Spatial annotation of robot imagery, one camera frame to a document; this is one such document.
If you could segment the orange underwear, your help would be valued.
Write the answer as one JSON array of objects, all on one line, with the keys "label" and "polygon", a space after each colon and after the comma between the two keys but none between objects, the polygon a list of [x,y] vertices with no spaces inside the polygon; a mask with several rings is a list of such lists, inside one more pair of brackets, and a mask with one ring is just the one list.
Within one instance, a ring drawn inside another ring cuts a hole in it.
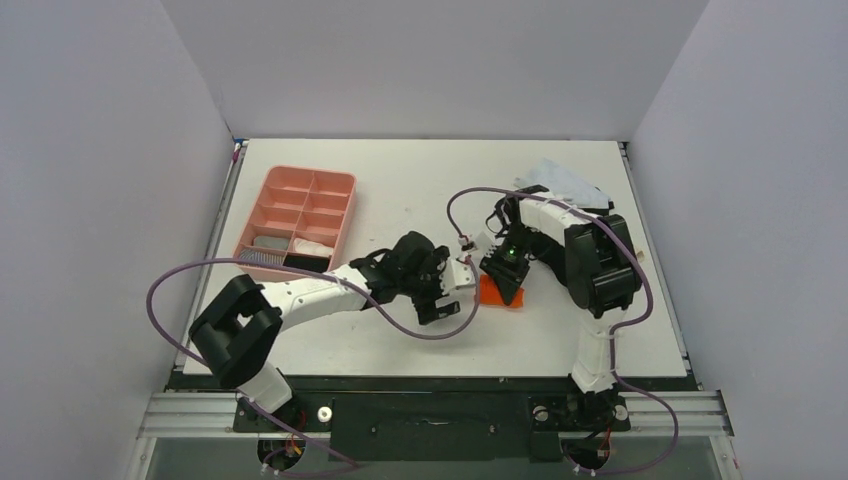
[{"label": "orange underwear", "polygon": [[494,280],[487,274],[483,274],[480,278],[480,287],[481,287],[481,304],[492,307],[503,307],[508,309],[519,309],[524,306],[524,292],[525,290],[522,287],[519,287],[512,301],[507,304]]}]

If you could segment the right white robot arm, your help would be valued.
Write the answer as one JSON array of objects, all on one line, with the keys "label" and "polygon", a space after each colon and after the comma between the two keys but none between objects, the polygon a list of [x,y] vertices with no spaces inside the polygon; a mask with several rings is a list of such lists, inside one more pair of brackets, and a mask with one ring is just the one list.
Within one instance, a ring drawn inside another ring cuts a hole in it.
[{"label": "right white robot arm", "polygon": [[611,328],[622,321],[642,280],[630,260],[633,244],[619,215],[578,216],[574,211],[529,199],[539,188],[505,196],[492,213],[501,227],[483,255],[481,301],[516,307],[532,261],[547,265],[580,308],[578,353],[569,375],[575,390],[558,410],[560,418],[584,430],[616,420],[619,388],[611,355]]}]

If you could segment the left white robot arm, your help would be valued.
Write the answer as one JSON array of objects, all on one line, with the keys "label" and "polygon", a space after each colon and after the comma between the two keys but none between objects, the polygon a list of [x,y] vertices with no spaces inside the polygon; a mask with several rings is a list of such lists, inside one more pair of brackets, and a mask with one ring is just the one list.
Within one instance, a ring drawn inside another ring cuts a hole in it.
[{"label": "left white robot arm", "polygon": [[391,249],[317,276],[265,283],[236,276],[193,322],[190,339],[221,387],[239,391],[272,429],[285,430],[297,420],[299,405],[269,359],[284,329],[341,312],[382,312],[399,296],[409,298],[419,323],[428,325],[459,312],[458,302],[441,299],[476,283],[468,262],[411,231]]}]

